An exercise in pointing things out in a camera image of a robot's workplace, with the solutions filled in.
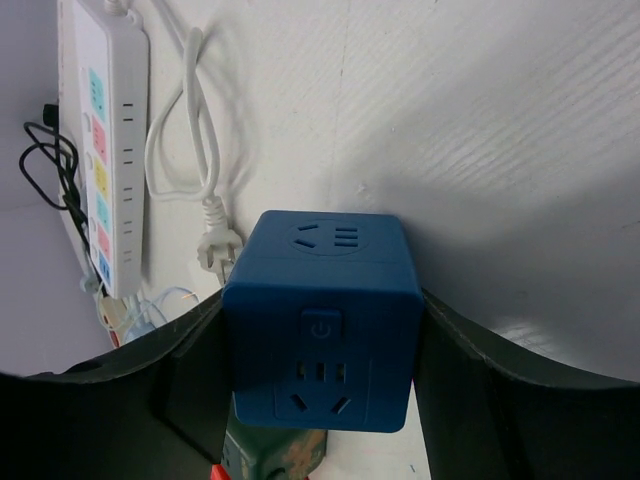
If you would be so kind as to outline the white multicolour power strip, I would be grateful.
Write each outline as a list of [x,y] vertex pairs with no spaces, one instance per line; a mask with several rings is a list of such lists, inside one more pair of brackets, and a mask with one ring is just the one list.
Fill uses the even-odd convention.
[[120,299],[141,285],[149,40],[119,1],[75,1],[90,257]]

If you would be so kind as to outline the blue cube adapter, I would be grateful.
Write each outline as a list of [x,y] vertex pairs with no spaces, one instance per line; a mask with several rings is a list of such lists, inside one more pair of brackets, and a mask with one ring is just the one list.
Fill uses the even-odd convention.
[[404,426],[424,300],[397,217],[267,211],[222,300],[242,423]]

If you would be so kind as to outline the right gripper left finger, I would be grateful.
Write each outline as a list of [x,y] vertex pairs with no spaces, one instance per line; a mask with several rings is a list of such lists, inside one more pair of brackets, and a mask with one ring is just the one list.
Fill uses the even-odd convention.
[[220,294],[67,371],[1,376],[4,479],[207,479],[231,372]]

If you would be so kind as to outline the beige red power strip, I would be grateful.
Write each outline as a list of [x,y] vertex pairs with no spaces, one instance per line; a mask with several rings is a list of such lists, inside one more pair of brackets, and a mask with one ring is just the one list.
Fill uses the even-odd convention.
[[100,325],[105,328],[114,348],[125,344],[129,328],[128,309],[123,300],[98,296],[97,312]]

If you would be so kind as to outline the red cube adapter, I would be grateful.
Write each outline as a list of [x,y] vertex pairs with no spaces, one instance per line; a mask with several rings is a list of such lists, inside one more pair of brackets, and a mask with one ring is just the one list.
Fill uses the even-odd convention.
[[221,465],[213,465],[210,479],[211,480],[230,480],[230,477]]

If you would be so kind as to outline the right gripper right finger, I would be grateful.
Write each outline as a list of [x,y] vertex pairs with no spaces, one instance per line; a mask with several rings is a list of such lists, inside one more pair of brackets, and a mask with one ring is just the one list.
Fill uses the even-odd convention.
[[638,478],[638,383],[556,362],[424,301],[414,385],[432,478]]

